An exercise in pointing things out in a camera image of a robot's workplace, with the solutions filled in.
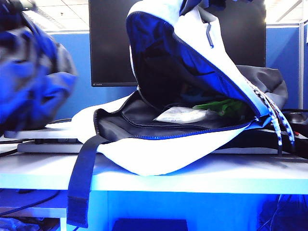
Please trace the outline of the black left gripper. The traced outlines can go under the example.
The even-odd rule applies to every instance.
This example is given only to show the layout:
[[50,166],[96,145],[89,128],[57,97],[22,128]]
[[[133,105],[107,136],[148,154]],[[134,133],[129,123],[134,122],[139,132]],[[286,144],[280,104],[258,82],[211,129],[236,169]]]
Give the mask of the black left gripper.
[[34,0],[0,0],[0,8],[7,12],[23,12],[35,10],[37,5]]

